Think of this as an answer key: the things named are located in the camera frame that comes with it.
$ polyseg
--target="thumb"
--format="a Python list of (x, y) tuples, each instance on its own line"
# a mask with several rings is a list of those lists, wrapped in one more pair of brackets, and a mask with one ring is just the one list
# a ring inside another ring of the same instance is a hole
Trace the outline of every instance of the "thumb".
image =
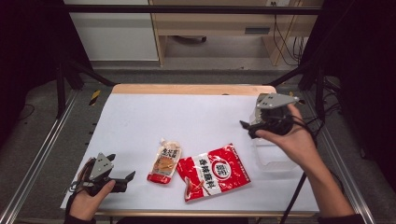
[(113, 190), (114, 185), (116, 185), (115, 180), (110, 180), (107, 184), (105, 184), (102, 189), (95, 195), (95, 198), (100, 202)]

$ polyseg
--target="red snack bag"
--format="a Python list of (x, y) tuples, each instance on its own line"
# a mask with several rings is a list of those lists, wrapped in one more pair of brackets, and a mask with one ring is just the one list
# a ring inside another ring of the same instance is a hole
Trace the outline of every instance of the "red snack bag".
[(186, 202), (236, 189), (250, 182), (233, 144), (180, 159), (177, 171), (186, 182)]

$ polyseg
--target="red packaging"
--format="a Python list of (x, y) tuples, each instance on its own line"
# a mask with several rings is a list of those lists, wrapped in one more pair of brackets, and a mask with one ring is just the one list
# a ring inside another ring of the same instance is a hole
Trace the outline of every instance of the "red packaging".
[(148, 173), (148, 180), (159, 184), (168, 184), (171, 179), (178, 160), (181, 156), (181, 147), (178, 142), (169, 142), (161, 139), (157, 157)]
[(186, 182), (186, 202), (236, 189), (250, 182), (233, 144), (180, 159), (177, 171)]

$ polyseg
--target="wall outlet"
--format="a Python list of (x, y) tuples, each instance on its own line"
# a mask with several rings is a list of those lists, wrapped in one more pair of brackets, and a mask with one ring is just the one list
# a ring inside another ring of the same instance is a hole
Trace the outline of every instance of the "wall outlet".
[(287, 7), (290, 0), (267, 0), (266, 7)]

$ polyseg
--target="white cabinet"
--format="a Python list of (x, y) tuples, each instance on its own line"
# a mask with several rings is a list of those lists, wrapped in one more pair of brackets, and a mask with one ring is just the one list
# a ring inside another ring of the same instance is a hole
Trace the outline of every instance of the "white cabinet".
[[(66, 4), (147, 5), (147, 0), (64, 0)], [(149, 13), (70, 13), (91, 61), (158, 61)]]

